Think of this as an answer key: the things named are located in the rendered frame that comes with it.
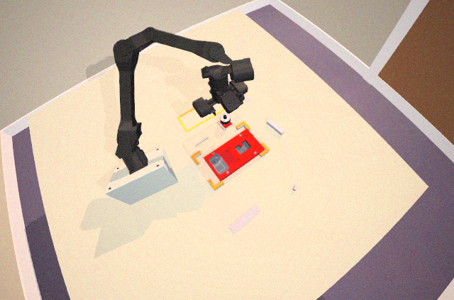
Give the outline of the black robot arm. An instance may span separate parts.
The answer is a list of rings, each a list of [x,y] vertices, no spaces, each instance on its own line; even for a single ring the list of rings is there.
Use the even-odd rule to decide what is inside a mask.
[[[169,45],[187,52],[192,52],[212,63],[220,62],[224,65],[205,66],[201,69],[202,79],[209,78],[211,88],[222,89],[228,85],[228,74],[235,83],[254,80],[254,69],[250,57],[242,60],[232,60],[225,54],[224,47],[217,42],[193,40],[180,35],[147,27],[145,30],[132,35],[126,40],[121,39],[113,46],[113,53],[119,71],[120,123],[116,141],[118,146],[115,155],[123,160],[129,174],[133,174],[148,166],[148,159],[143,149],[139,148],[142,122],[135,118],[135,82],[134,74],[138,64],[139,52],[153,43]],[[243,92],[234,92],[229,88],[216,97],[226,113],[232,113],[243,103]]]

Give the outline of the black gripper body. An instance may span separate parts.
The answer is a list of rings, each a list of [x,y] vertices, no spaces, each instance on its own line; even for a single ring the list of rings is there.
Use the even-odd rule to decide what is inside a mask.
[[[210,86],[209,82],[208,85]],[[212,98],[208,99],[207,101],[204,100],[204,98],[201,96],[198,99],[194,100],[192,102],[192,106],[195,109],[195,111],[199,114],[200,118],[203,118],[211,113],[211,111],[214,109],[214,105],[217,104],[216,102],[216,97],[223,92],[228,91],[230,88],[233,90],[233,93],[236,91],[238,92],[243,92],[243,94],[248,92],[248,85],[245,82],[239,82],[235,83],[234,80],[230,81],[229,84],[222,88],[222,89],[214,89],[211,88],[209,92],[211,93]]]

